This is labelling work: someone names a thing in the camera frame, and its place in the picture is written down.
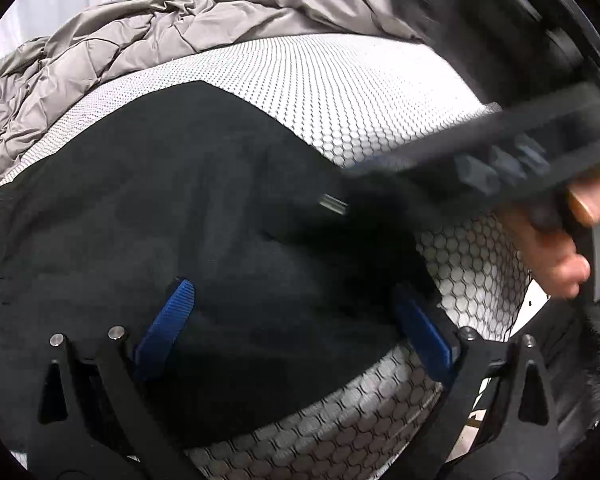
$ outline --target black fabric panel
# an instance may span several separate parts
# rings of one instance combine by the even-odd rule
[[[4,441],[23,447],[52,334],[122,324],[137,341],[175,276],[196,306],[147,389],[185,446],[280,420],[371,366],[399,338],[388,285],[422,272],[411,235],[326,229],[307,246],[261,229],[271,203],[341,184],[277,121],[193,82],[125,105],[1,187]]]
[[[600,424],[562,461],[554,480],[600,478]]]

